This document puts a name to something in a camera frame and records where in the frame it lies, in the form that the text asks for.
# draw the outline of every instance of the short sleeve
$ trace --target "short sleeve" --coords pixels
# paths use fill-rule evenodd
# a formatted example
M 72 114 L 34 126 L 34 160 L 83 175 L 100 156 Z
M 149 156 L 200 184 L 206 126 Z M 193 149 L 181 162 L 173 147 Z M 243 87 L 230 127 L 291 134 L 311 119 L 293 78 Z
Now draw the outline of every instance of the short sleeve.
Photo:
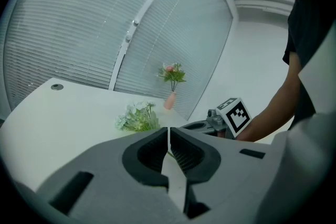
M 288 31 L 287 47 L 286 47 L 286 50 L 285 50 L 285 55 L 282 58 L 283 61 L 288 65 L 289 65 L 289 53 L 291 51 L 296 52 L 292 36 L 291 36 L 290 32 Z

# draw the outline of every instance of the flower bouquet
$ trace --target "flower bouquet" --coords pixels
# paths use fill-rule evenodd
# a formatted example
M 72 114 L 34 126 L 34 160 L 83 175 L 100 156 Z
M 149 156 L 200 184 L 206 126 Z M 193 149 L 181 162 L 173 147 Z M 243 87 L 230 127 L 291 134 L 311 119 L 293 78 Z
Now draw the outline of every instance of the flower bouquet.
M 163 78 L 164 82 L 170 81 L 171 87 L 172 87 L 172 93 L 171 95 L 167 98 L 167 100 L 164 102 L 164 107 L 166 109 L 171 109 L 174 105 L 175 99 L 176 99 L 176 86 L 180 82 L 185 82 L 184 76 L 185 72 L 181 69 L 181 64 L 180 63 L 175 63 L 171 66 L 163 66 L 162 68 L 159 69 L 159 74 L 158 76 Z
M 124 115 L 116 118 L 116 128 L 125 131 L 143 132 L 160 128 L 159 119 L 152 108 L 152 102 L 138 102 L 128 105 Z

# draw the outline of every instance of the pink vase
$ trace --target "pink vase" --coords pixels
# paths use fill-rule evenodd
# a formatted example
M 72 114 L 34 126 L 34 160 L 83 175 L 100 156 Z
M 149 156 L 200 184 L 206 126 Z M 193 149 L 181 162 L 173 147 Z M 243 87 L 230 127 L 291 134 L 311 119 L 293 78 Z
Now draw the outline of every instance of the pink vase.
M 172 92 L 170 96 L 167 98 L 167 100 L 164 102 L 163 107 L 168 110 L 172 109 L 175 100 L 176 100 L 176 92 Z

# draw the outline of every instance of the table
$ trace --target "table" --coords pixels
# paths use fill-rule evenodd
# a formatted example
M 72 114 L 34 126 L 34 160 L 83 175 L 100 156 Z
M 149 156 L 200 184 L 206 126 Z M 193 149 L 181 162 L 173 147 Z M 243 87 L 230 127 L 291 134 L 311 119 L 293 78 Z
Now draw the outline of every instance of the table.
M 54 84 L 64 88 L 52 90 Z M 11 176 L 36 191 L 49 175 L 88 148 L 132 134 L 117 130 L 114 119 L 138 101 L 156 104 L 161 126 L 187 122 L 176 111 L 166 110 L 162 99 L 48 80 L 14 109 L 0 129 L 0 152 Z

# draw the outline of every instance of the wall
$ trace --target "wall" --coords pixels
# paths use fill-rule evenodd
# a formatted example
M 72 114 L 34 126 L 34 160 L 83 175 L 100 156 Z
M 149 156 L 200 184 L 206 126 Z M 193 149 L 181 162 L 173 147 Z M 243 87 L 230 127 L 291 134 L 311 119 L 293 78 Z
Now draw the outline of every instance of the wall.
M 251 116 L 258 115 L 286 78 L 288 66 L 282 61 L 286 44 L 285 28 L 239 22 L 188 121 L 205 119 L 208 109 L 230 97 L 241 97 Z M 276 133 L 288 129 L 290 122 L 261 142 L 270 143 Z

